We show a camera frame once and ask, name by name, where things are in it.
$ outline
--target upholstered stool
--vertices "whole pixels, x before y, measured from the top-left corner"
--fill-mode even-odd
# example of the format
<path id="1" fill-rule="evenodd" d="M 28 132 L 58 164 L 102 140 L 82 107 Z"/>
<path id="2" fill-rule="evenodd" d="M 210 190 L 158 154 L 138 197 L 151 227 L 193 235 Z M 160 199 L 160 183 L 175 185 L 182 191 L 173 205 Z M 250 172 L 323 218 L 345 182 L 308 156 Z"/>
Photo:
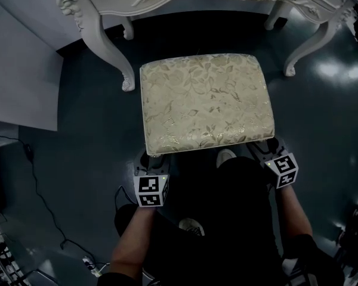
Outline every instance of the upholstered stool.
<path id="1" fill-rule="evenodd" d="M 257 59 L 197 55 L 140 69 L 150 156 L 269 139 L 274 120 Z"/>

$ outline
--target white panel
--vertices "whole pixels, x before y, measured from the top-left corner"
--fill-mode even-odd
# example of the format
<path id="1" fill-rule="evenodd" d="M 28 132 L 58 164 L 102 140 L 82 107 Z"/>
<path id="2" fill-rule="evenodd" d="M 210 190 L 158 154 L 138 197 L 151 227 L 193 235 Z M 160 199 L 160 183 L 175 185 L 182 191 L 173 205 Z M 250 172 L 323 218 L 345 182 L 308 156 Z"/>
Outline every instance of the white panel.
<path id="1" fill-rule="evenodd" d="M 64 16 L 55 0 L 0 0 L 19 22 L 58 50 L 81 38 L 71 16 Z"/>
<path id="2" fill-rule="evenodd" d="M 57 130 L 62 62 L 0 6 L 0 121 Z"/>

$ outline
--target glossy floor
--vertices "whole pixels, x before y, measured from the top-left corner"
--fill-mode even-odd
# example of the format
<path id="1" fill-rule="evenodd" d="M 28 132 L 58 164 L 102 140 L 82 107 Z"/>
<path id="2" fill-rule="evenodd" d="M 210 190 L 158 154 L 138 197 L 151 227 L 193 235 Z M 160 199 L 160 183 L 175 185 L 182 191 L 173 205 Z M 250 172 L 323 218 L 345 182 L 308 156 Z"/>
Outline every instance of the glossy floor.
<path id="1" fill-rule="evenodd" d="M 286 57 L 317 26 L 297 11 L 282 29 L 267 32 L 264 20 L 239 12 L 165 15 L 136 21 L 133 41 L 114 42 L 136 73 L 142 64 L 168 57 L 218 52 L 256 56 L 268 84 L 276 134 L 300 166 L 296 193 L 317 243 L 333 254 L 335 225 L 344 224 L 350 206 L 358 202 L 358 46 L 342 27 L 329 44 L 297 63 L 295 77 L 287 78 L 282 74 Z M 119 185 L 132 193 L 132 162 L 144 147 L 139 83 L 134 92 L 124 93 L 122 79 L 88 49 L 66 58 L 58 132 L 20 130 L 21 139 L 35 150 L 39 190 L 59 225 L 99 262 L 109 260 L 118 240 L 114 193 Z M 215 155 L 197 156 L 213 164 Z M 60 250 L 62 237 L 35 194 L 21 146 L 1 149 L 0 163 L 8 203 L 8 222 L 1 227 L 24 271 L 39 267 L 61 285 L 94 285 L 95 277 L 82 263 L 83 252 L 71 244 Z M 172 206 L 174 195 L 169 195 L 164 214 L 176 222 L 183 211 Z M 271 201 L 279 243 L 273 196 Z M 47 285 L 38 276 L 30 281 Z"/>

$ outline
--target white shoe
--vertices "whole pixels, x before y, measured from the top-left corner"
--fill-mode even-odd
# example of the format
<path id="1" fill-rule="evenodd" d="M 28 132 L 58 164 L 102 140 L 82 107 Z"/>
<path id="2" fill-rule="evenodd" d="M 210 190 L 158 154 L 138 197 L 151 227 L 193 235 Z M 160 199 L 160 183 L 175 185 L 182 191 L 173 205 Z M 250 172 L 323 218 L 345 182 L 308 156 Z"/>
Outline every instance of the white shoe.
<path id="1" fill-rule="evenodd" d="M 197 236 L 204 236 L 202 225 L 192 218 L 184 218 L 179 221 L 179 228 Z"/>
<path id="2" fill-rule="evenodd" d="M 216 168 L 218 169 L 225 161 L 232 158 L 236 158 L 236 155 L 232 150 L 225 148 L 219 151 L 216 158 Z"/>

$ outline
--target forearm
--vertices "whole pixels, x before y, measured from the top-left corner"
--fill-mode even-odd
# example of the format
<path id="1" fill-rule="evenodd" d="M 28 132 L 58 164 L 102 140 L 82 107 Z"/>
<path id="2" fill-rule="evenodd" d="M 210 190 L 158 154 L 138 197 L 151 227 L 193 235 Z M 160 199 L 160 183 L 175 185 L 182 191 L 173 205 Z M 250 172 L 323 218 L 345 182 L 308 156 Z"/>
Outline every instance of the forearm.
<path id="1" fill-rule="evenodd" d="M 308 217 L 291 185 L 276 191 L 276 201 L 279 212 L 281 240 L 284 248 L 287 246 L 288 241 L 297 235 L 313 235 Z"/>
<path id="2" fill-rule="evenodd" d="M 150 244 L 155 208 L 139 207 L 113 251 L 110 271 L 141 278 Z"/>

